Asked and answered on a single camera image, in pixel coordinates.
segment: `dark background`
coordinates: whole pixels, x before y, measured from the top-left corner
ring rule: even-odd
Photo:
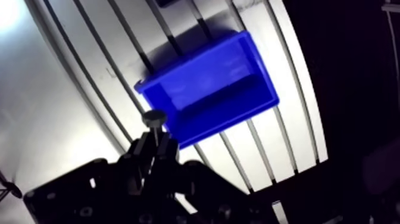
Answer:
[[[329,160],[254,197],[280,200],[289,223],[323,223],[339,214],[345,223],[368,223],[373,196],[362,179],[363,158],[397,138],[400,122],[385,2],[284,3],[310,70]],[[392,20],[400,37],[400,14]]]

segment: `mounting hole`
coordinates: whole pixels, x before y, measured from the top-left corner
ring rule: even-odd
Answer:
[[[91,217],[93,215],[93,208],[92,207],[83,207],[79,211],[79,215],[81,217]]]
[[[54,192],[52,192],[52,193],[47,195],[47,199],[48,200],[53,200],[54,198],[55,198],[55,193]]]

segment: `blue container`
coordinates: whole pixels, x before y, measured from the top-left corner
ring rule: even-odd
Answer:
[[[168,115],[166,128],[181,148],[279,103],[246,31],[185,56],[135,89],[152,108]]]

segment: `white surface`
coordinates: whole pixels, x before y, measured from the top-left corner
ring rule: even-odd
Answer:
[[[323,162],[328,159],[328,153],[326,150],[325,135],[321,123],[320,111],[318,109],[317,99],[315,98],[314,88],[313,84],[311,83],[307,64],[305,63],[295,30],[282,0],[270,0],[270,3],[277,17],[282,33],[285,36],[289,52],[292,55],[293,63],[297,71],[298,79],[304,94],[305,103],[310,115],[318,157],[320,162]]]
[[[254,191],[272,185],[246,122],[225,130]]]
[[[139,112],[128,97],[126,91],[123,89],[122,84],[115,76],[111,66],[107,63],[105,57],[103,56],[94,38],[90,34],[90,31],[86,27],[85,22],[83,21],[82,16],[79,14],[74,3],[72,1],[53,0],[51,1],[51,4],[54,11],[58,15],[60,22],[63,24],[64,29],[67,32],[70,40],[72,41],[76,51],[80,55],[83,63],[89,70],[89,73],[92,75],[101,92],[104,94],[104,97],[106,98],[112,109],[115,111],[116,115],[121,120],[124,127],[127,129],[131,138],[135,139],[138,136],[141,136],[142,132],[146,130],[146,127],[141,122],[141,116]],[[109,11],[108,13],[105,12],[101,14],[103,14],[106,18],[112,18],[112,14],[110,13],[113,12]],[[108,49],[112,56],[117,56],[113,55],[114,49],[120,47],[121,42],[123,43],[125,41],[127,45],[124,45],[124,47],[126,48],[130,46],[132,47],[132,44],[129,44],[130,42],[127,39],[127,36],[124,35],[122,27],[119,24],[116,24],[117,21],[115,20],[111,20],[103,24],[105,29],[111,29],[109,34],[113,35],[114,38],[116,38],[115,42],[117,43],[117,45],[114,45],[112,48]],[[96,18],[92,19],[92,22],[98,30],[99,34],[101,35],[101,33],[103,33],[103,29],[96,26]],[[104,42],[107,46],[109,43],[107,36],[101,35],[101,37],[106,38]],[[135,71],[135,69],[136,71],[139,70],[142,72],[144,69],[144,67],[141,65],[141,61],[137,57],[137,52],[134,48],[131,50],[131,52],[132,55],[136,55],[136,58],[134,58],[134,60],[136,59],[135,62],[129,62],[126,60],[120,61],[118,59],[115,60],[117,65],[120,66],[120,70],[121,72],[123,72],[123,74],[127,74],[127,72],[130,71],[133,72]],[[139,75],[139,77],[136,76],[137,80],[139,80],[142,73],[136,74]]]
[[[237,0],[235,4],[256,43],[280,98],[279,108],[298,171],[307,170],[315,166],[313,146],[293,74],[270,15],[267,14],[262,1]]]
[[[25,193],[98,157],[118,154],[24,1],[15,29],[0,34],[0,169]],[[0,223],[33,223],[21,200],[0,203]]]
[[[18,2],[22,2],[21,9],[26,17],[24,17],[25,20],[21,20],[24,23],[20,23],[17,32],[1,33],[0,43],[4,46],[2,51],[5,49],[4,52],[7,53],[0,54],[0,63],[2,65],[6,64],[7,67],[5,70],[4,66],[1,67],[2,74],[6,75],[2,75],[0,79],[4,77],[10,80],[12,80],[12,77],[15,78],[14,80],[20,77],[25,79],[24,75],[26,74],[29,74],[30,77],[38,74],[41,79],[28,84],[25,83],[30,87],[27,90],[27,94],[19,95],[19,92],[13,92],[10,88],[14,86],[10,84],[5,85],[4,88],[2,86],[0,89],[0,97],[4,98],[1,98],[2,101],[0,103],[6,103],[1,108],[7,108],[6,112],[2,110],[2,113],[0,113],[0,125],[2,127],[4,124],[15,127],[14,129],[2,128],[0,130],[0,144],[3,148],[30,150],[28,154],[21,158],[23,165],[18,169],[17,175],[17,184],[21,186],[23,191],[26,191],[93,158],[106,157],[113,161],[117,158],[117,153],[102,133],[102,129],[98,127],[96,120],[90,115],[90,111],[85,107],[84,102],[79,100],[79,95],[75,92],[73,84],[66,84],[68,83],[68,78],[63,68],[56,60],[55,55],[51,54],[51,50],[48,49],[48,46],[40,36],[32,18],[26,11],[23,1],[19,0]],[[38,0],[37,2],[40,2],[45,16],[49,18],[47,10],[43,8],[42,1]],[[51,3],[78,54],[112,109],[125,128],[128,129],[131,137],[140,137],[146,128],[141,122],[139,112],[129,99],[119,80],[115,77],[110,65],[78,13],[76,6],[72,1],[51,0]],[[169,52],[169,60],[176,58],[176,54],[163,34],[162,27],[157,23],[145,1],[116,0],[116,3],[151,63],[155,64],[156,67],[162,66],[162,64],[156,64],[156,56],[160,55],[160,53]],[[238,25],[232,17],[232,12],[229,11],[224,0],[195,0],[195,3],[209,26],[213,37],[217,38],[226,33],[227,30],[238,30]],[[270,16],[267,14],[262,1],[237,0],[235,3],[240,8],[240,15],[251,32],[278,91],[281,99],[279,108],[299,172],[306,170],[315,165],[313,148],[301,100],[296,90],[296,83],[282,50],[282,44],[279,42]],[[326,158],[323,130],[320,125],[318,107],[307,67],[292,25],[287,21],[288,16],[284,8],[282,8],[283,4],[279,1],[272,1],[271,3],[273,4],[273,9],[279,14],[277,15],[278,21],[282,26],[290,53],[293,55],[299,81],[310,111],[318,155],[320,160],[323,161]],[[108,5],[107,0],[82,0],[82,4],[125,79],[130,86],[133,86],[144,76],[146,68]],[[198,26],[196,18],[185,0],[180,0],[165,9],[159,8],[159,11],[164,16],[164,20],[172,34],[177,38],[177,42],[183,52],[192,51],[207,43],[207,38]],[[127,148],[129,146],[128,141],[93,93],[80,68],[71,57],[71,53],[65,47],[65,43],[55,29],[54,23],[51,19],[48,22],[60,48],[76,73],[79,82],[83,85],[85,92],[89,95],[90,100],[121,145]],[[26,62],[30,67],[25,67],[23,63],[19,63],[18,66],[10,63],[10,61],[14,60],[13,58],[21,59],[22,55],[24,58],[22,62]],[[148,109],[149,107],[143,98],[140,96],[138,98],[142,105]],[[255,116],[253,122],[276,181],[291,177],[293,169],[290,165],[288,149],[285,146],[273,111],[269,110]],[[24,126],[15,126],[14,123],[23,123]],[[246,123],[243,122],[230,128],[226,131],[226,135],[238,155],[239,161],[254,190],[270,186],[271,180]],[[199,145],[217,173],[244,192],[249,192],[220,135],[211,136],[201,141]],[[1,151],[1,153],[5,153],[6,156],[0,157],[0,168],[15,170],[15,160],[10,158],[17,157],[18,153],[11,150]],[[37,157],[32,158],[31,154],[37,155]],[[181,151],[180,158],[181,162],[192,158],[199,160],[199,155],[194,147],[187,147]],[[23,205],[19,204],[17,205],[18,208],[15,209],[15,201],[12,201],[9,197],[7,201],[10,206],[6,210],[15,210],[15,212],[7,216],[1,215],[1,223],[6,223],[2,222],[3,220],[30,223],[29,215],[26,214]]]
[[[276,131],[279,130],[279,125],[275,118],[274,111],[268,110],[252,119],[270,162],[276,182],[283,181],[293,176],[295,173],[290,164],[288,151],[282,134]]]
[[[240,176],[238,168],[236,168],[228,149],[225,147],[220,135],[213,135],[199,142],[205,156],[210,161],[211,167],[219,175],[227,181],[241,189],[245,193],[249,193],[244,180]]]

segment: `bolt head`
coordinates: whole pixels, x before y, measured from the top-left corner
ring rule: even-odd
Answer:
[[[142,121],[147,127],[161,128],[167,121],[167,115],[161,110],[151,110],[143,114]]]

